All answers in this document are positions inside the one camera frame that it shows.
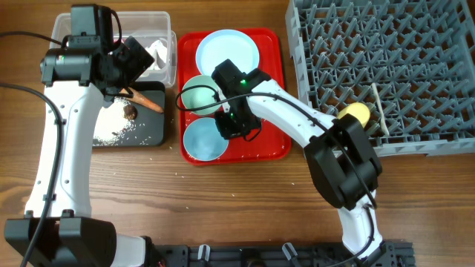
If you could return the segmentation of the brown food scrap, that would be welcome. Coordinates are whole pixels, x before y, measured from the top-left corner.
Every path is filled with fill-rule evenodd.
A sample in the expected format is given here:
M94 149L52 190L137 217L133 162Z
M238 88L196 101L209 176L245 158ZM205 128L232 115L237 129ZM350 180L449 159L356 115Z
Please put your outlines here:
M132 121L137 118L138 111L135 106L133 105L126 105L123 108L123 116L125 119Z

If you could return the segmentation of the green bowl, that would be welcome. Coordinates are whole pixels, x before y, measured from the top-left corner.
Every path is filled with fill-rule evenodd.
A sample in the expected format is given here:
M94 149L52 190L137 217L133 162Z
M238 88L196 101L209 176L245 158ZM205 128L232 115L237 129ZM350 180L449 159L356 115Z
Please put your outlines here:
M215 92L220 88L210 76L199 75L191 78L183 88L193 87L181 95L181 101L186 109L199 108L216 103Z

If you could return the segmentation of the white plastic spoon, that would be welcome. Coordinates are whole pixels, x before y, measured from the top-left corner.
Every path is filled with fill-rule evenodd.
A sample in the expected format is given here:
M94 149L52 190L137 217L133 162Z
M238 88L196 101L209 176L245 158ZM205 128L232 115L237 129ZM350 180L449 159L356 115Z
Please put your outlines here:
M382 132L384 133L385 136L389 136L390 132L389 132L387 124L386 124L386 120L385 120L385 116L384 116L384 110L382 108L382 104L381 104L381 100L380 100L380 97L379 97L379 92L378 92L376 83L372 83L371 88L373 90L373 94L374 94L374 97L376 99L376 105L377 105L377 108L378 108L379 113L380 113L380 123L379 123L380 128L381 128L381 130L382 130Z

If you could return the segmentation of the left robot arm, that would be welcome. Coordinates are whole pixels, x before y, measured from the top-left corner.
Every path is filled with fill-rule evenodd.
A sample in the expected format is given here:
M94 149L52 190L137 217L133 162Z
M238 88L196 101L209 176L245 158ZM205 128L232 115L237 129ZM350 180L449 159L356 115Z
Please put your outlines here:
M91 216L89 171L100 110L153 63L133 37L123 38L117 13L98 4L71 8L71 33L40 64L45 132L35 185L20 219L8 219L6 241L34 266L153 266L148 237L118 234Z

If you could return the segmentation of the light blue plate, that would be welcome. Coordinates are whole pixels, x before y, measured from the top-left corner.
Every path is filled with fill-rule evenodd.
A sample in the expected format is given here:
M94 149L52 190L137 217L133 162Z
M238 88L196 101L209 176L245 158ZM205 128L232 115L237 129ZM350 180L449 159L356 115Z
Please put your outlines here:
M258 67L260 54L256 43L239 30L217 30L207 35L198 45L195 61L202 75L211 76L225 60L245 73Z

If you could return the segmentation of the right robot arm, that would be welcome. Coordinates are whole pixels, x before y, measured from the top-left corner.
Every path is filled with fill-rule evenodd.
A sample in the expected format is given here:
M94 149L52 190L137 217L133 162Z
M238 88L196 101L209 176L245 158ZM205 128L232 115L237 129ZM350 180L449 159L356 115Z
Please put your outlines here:
M304 150L318 193L338 210L345 248L354 259L369 259L382 242L375 215L382 166L356 115L338 119L314 110L269 74L244 73L229 59L215 67L212 79L229 105L214 115L221 136L247 138L263 120L290 136Z

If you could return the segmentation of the yellow plastic cup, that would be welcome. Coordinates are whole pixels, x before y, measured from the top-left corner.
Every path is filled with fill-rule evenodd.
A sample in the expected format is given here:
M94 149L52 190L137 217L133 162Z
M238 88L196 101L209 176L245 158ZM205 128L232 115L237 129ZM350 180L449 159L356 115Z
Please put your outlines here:
M366 127L370 119L370 109L360 102L349 104L338 113L337 118L341 119L347 114L354 116L361 123L363 128Z

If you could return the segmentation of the white rice pile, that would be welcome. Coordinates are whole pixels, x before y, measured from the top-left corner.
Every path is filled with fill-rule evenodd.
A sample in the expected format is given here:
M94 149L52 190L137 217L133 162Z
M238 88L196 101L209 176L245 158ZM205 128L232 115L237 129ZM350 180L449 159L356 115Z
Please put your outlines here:
M131 103L115 99L108 108L99 112L94 130L93 146L114 146L121 143L128 132L135 129L135 122L125 118L124 108Z

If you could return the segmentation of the white napkin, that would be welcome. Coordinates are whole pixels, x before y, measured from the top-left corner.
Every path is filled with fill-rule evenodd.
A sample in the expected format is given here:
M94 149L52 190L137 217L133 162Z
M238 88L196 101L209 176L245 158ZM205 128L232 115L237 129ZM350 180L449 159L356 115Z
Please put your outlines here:
M168 55L168 49L162 41L156 40L145 50L153 57L154 63L148 68L152 70L162 70L166 67L166 57Z

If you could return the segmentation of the orange carrot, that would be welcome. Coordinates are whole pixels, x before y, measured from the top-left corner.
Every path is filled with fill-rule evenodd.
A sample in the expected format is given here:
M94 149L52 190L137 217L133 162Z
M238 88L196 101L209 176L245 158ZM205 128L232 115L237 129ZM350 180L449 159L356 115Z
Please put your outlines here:
M128 97L128 100L131 102L134 102L136 104L142 105L150 110L153 110L157 113L163 113L164 110L163 108L156 104L155 102L152 102L150 99L146 98L144 95L142 95L140 92L136 91L133 88L130 88L131 93L133 94L132 97Z

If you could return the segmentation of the light blue bowl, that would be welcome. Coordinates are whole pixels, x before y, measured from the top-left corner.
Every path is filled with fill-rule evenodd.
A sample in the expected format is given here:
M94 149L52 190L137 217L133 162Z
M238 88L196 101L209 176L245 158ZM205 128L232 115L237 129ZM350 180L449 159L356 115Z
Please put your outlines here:
M183 145L192 158L210 162L226 152L229 141L221 136L214 118L203 117L186 128Z

